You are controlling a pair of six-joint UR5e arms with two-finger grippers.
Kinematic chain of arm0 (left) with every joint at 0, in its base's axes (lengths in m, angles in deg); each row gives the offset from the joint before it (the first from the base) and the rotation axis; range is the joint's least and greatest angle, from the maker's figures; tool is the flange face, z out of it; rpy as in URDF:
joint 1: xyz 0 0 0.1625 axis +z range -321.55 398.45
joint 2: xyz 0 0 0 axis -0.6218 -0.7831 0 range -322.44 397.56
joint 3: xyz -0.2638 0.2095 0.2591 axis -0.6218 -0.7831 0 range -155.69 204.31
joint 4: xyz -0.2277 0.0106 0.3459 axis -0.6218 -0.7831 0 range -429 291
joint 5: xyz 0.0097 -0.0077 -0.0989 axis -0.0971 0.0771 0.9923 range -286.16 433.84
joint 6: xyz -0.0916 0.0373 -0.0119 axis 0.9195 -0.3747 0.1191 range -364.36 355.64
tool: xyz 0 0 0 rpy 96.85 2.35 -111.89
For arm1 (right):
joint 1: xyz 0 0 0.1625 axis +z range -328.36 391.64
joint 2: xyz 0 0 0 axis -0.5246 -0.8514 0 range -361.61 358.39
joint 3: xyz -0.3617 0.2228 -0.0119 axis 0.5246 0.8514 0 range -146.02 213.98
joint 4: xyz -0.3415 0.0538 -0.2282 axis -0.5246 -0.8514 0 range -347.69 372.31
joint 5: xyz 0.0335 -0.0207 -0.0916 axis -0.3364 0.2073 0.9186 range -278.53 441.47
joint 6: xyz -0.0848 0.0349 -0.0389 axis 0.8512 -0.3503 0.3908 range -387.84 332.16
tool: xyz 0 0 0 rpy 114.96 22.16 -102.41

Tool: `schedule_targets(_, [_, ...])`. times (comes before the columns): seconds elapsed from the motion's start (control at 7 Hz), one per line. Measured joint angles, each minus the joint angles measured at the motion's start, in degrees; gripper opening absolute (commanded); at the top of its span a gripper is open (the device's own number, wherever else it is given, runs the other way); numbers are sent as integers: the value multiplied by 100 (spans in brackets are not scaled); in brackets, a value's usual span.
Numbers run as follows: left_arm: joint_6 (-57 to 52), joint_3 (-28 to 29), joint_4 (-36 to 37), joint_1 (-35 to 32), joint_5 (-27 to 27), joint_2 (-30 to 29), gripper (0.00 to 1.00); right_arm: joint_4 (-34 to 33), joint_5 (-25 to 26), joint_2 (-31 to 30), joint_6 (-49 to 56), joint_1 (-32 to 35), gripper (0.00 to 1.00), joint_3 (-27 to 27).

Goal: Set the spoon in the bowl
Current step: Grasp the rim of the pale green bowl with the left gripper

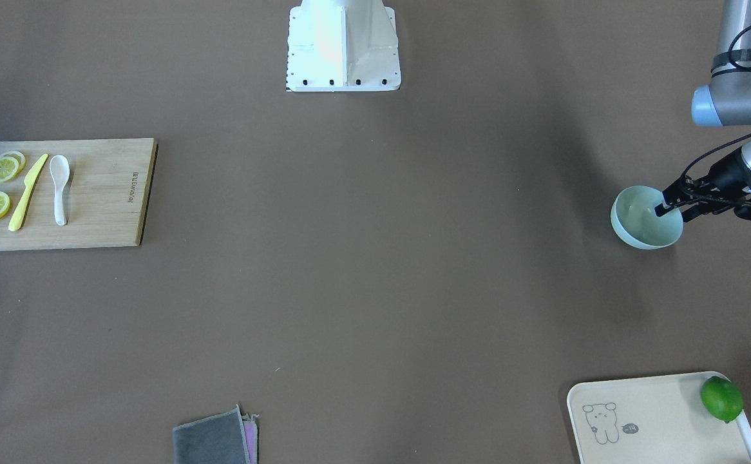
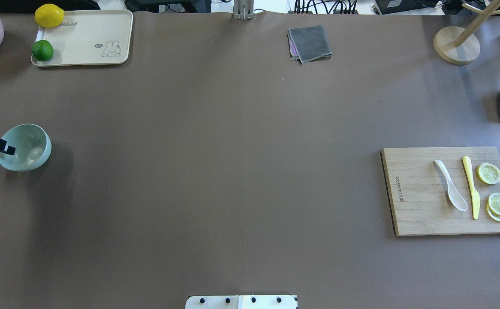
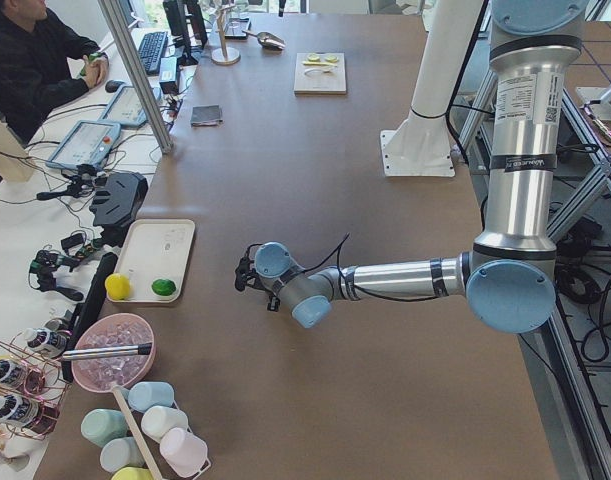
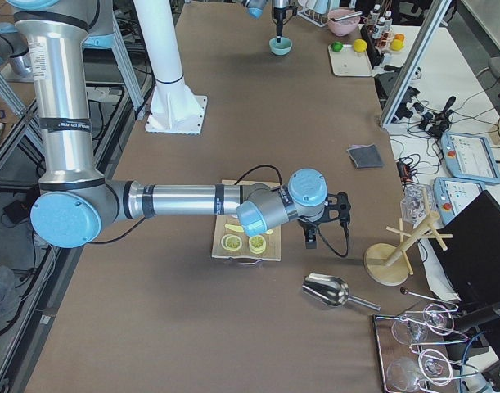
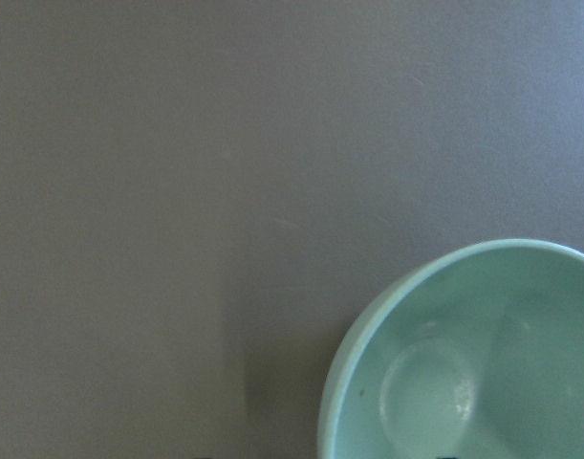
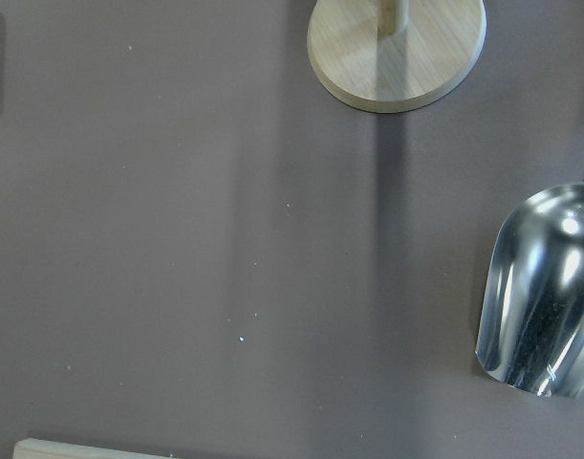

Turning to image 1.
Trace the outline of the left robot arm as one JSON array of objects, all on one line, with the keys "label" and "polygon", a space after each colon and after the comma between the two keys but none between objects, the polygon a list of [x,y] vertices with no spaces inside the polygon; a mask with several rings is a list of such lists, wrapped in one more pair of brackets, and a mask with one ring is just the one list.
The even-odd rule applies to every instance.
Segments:
[{"label": "left robot arm", "polygon": [[[751,124],[751,1],[726,1],[710,82],[694,91],[691,114],[699,126]],[[751,134],[730,143],[732,152],[715,162],[705,176],[683,171],[662,193],[653,209],[664,217],[685,206],[685,222],[700,215],[733,211],[751,221]]]}]

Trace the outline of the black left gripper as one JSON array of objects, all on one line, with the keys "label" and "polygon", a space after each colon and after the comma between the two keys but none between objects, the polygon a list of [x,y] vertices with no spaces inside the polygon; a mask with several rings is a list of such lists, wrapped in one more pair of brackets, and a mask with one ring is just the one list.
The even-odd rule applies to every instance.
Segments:
[{"label": "black left gripper", "polygon": [[662,191],[661,203],[654,212],[657,217],[664,217],[677,208],[684,223],[726,211],[751,221],[751,170],[744,164],[741,150],[720,159],[705,176],[690,185],[673,182]]}]

